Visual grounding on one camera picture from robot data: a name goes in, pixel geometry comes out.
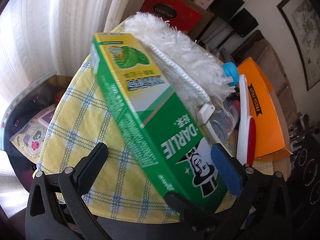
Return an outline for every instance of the brown couch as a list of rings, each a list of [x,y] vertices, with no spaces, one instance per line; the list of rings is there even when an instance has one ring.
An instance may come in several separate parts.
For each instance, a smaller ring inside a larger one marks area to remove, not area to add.
[[[258,64],[274,87],[287,125],[290,126],[297,119],[297,106],[284,68],[271,44],[257,30],[232,56],[237,64],[248,57]]]

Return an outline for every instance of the picture frame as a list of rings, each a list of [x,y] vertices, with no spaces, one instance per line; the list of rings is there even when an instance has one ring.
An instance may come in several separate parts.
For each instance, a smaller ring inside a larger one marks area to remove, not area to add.
[[[308,91],[320,81],[320,17],[309,0],[282,0],[277,7],[296,43]]]

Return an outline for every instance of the white and red brush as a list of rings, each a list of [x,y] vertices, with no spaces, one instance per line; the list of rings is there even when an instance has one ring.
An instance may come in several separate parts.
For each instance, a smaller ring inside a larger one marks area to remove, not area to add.
[[[238,133],[237,156],[238,161],[252,165],[256,148],[256,124],[250,115],[249,92],[245,75],[240,75],[240,125]]]

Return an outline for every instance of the pink flower illustration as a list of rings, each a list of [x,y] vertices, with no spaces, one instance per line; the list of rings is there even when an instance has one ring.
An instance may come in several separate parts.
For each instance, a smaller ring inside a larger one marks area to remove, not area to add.
[[[34,151],[35,151],[36,149],[38,149],[39,146],[40,146],[40,143],[38,143],[38,142],[32,142],[32,143],[31,143],[31,147],[32,147],[32,149],[33,149]]]

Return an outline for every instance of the blue bottle cap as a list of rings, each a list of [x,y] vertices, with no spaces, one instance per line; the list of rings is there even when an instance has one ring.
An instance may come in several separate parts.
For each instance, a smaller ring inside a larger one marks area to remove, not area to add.
[[[228,85],[231,86],[237,86],[239,84],[239,72],[237,70],[237,67],[232,62],[226,62],[222,66],[224,75],[226,77],[232,77],[233,82],[228,83]]]

